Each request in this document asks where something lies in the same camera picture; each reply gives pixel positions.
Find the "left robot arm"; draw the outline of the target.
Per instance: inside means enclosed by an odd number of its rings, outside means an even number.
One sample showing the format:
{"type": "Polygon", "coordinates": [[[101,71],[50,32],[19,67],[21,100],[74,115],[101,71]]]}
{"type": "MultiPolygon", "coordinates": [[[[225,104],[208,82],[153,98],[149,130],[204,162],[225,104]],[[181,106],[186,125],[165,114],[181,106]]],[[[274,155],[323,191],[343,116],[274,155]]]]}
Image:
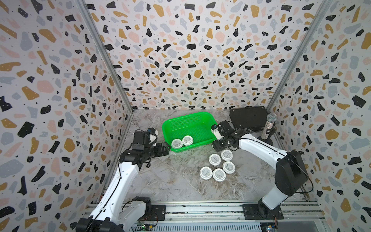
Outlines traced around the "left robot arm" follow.
{"type": "Polygon", "coordinates": [[[135,222],[150,219],[153,214],[149,197],[135,197],[124,204],[126,195],[145,164],[153,158],[167,156],[171,146],[166,142],[139,150],[125,150],[118,158],[116,173],[106,191],[88,218],[77,222],[77,232],[128,232],[135,222]]]}

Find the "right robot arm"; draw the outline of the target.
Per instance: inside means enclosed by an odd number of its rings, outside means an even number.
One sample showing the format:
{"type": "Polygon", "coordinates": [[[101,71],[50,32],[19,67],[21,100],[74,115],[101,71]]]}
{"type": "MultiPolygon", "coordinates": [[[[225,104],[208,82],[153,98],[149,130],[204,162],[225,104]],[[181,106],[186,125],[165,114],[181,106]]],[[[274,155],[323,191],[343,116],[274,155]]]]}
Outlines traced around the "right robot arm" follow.
{"type": "Polygon", "coordinates": [[[278,209],[282,202],[310,180],[301,154],[295,150],[288,152],[275,148],[243,129],[227,132],[219,125],[211,129],[211,132],[216,137],[212,145],[217,152],[229,147],[245,150],[275,170],[274,187],[257,203],[262,215],[278,209]]]}

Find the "green plastic basket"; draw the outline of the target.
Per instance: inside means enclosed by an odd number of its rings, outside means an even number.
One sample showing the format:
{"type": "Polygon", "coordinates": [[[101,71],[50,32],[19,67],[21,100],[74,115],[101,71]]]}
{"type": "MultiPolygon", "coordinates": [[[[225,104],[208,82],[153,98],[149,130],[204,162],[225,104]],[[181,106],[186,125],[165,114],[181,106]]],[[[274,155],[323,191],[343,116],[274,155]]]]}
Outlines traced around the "green plastic basket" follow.
{"type": "Polygon", "coordinates": [[[190,115],[169,119],[162,124],[162,132],[165,142],[169,145],[173,140],[182,140],[185,136],[191,136],[193,143],[189,146],[182,145],[180,148],[171,148],[173,152],[183,152],[189,149],[211,144],[216,140],[211,127],[216,124],[212,114],[198,112],[190,115]]]}

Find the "black hard case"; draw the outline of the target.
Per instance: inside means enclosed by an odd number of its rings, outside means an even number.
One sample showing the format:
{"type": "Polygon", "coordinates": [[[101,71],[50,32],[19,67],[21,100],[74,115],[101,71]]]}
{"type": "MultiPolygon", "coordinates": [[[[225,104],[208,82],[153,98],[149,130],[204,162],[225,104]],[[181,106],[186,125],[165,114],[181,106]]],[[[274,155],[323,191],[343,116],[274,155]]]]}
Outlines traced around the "black hard case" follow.
{"type": "Polygon", "coordinates": [[[267,121],[267,110],[264,106],[233,108],[230,110],[231,122],[235,129],[251,132],[262,131],[267,121]]]}

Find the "glitter tube on black stand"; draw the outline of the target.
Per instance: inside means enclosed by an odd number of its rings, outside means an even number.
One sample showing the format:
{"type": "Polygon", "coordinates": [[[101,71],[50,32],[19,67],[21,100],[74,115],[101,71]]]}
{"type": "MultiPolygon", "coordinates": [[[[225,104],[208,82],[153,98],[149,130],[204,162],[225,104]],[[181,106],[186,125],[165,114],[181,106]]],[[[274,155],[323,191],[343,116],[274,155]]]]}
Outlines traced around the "glitter tube on black stand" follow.
{"type": "Polygon", "coordinates": [[[275,113],[269,113],[267,115],[267,121],[261,133],[261,136],[258,137],[259,140],[273,145],[273,141],[271,140],[271,136],[276,132],[275,122],[277,121],[278,116],[275,113]]]}

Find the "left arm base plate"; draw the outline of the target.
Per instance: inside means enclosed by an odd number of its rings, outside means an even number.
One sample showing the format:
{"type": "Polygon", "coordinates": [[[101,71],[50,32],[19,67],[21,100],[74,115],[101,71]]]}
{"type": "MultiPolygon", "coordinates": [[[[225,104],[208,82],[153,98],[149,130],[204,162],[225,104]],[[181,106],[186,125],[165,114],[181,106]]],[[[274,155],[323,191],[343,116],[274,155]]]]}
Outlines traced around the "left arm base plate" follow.
{"type": "Polygon", "coordinates": [[[166,205],[152,205],[138,221],[164,221],[166,205]]]}

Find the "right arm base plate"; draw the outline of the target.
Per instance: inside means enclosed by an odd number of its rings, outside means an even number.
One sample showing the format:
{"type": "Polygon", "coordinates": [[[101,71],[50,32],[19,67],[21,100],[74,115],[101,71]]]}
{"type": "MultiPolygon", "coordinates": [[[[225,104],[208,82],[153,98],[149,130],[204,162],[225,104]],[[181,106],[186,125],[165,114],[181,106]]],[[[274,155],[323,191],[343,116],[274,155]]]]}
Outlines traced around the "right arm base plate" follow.
{"type": "Polygon", "coordinates": [[[282,220],[284,219],[280,206],[271,210],[265,204],[242,205],[245,220],[282,220]]]}

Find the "aluminium rail frame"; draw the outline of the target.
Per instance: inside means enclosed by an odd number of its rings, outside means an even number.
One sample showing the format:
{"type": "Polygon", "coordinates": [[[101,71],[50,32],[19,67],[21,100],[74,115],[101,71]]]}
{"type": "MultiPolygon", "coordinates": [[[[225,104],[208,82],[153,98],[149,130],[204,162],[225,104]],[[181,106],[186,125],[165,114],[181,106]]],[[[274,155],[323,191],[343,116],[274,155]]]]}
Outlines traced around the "aluminium rail frame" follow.
{"type": "MultiPolygon", "coordinates": [[[[319,205],[314,202],[280,204],[284,219],[245,220],[248,202],[159,202],[166,205],[164,221],[137,221],[129,232],[329,232],[319,205]]],[[[89,205],[88,218],[97,204],[89,205]]]]}

